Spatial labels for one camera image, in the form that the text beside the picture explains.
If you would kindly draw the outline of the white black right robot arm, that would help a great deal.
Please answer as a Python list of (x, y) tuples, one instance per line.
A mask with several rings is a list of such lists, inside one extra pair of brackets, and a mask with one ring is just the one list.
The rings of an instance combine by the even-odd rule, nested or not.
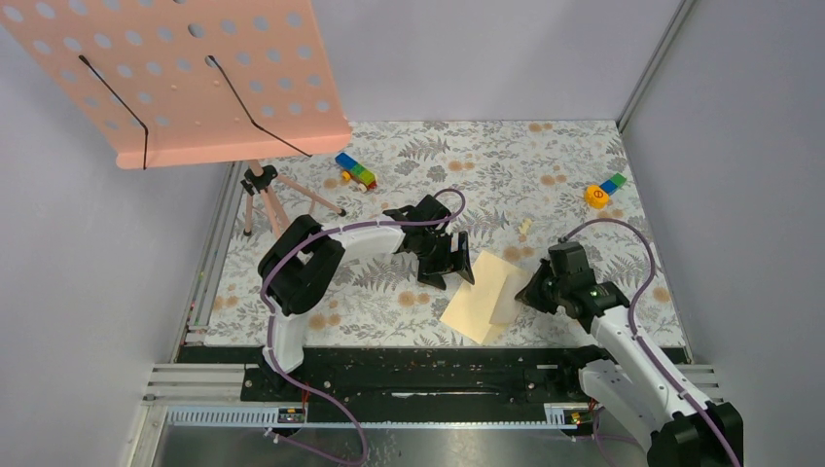
[(549, 248), (518, 302), (563, 310), (595, 339), (565, 352), (557, 378), (567, 399), (594, 399), (645, 452), (650, 466), (741, 466), (743, 420), (692, 383), (635, 322), (632, 302), (611, 282), (597, 282), (584, 247)]

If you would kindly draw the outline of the cream envelope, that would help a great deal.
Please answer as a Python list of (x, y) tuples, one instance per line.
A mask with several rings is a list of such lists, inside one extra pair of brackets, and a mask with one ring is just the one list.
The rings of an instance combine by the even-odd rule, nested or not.
[(440, 321), (474, 343), (494, 343), (510, 324), (491, 325), (489, 318), (506, 276), (519, 269), (521, 268), (483, 251), (472, 265), (475, 284), (463, 282), (460, 285)]

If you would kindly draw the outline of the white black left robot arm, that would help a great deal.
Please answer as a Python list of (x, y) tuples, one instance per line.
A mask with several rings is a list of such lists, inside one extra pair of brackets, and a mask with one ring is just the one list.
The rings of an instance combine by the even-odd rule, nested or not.
[(269, 308), (265, 361), (270, 366), (265, 388), (280, 400), (301, 390), (297, 370), (304, 361), (309, 312), (326, 294), (341, 264), (361, 257), (413, 254), (417, 282), (446, 289), (455, 273), (473, 284), (469, 235), (450, 233), (455, 218), (436, 197), (416, 205), (388, 209), (375, 219), (324, 226), (310, 215), (298, 217), (258, 265), (260, 297)]

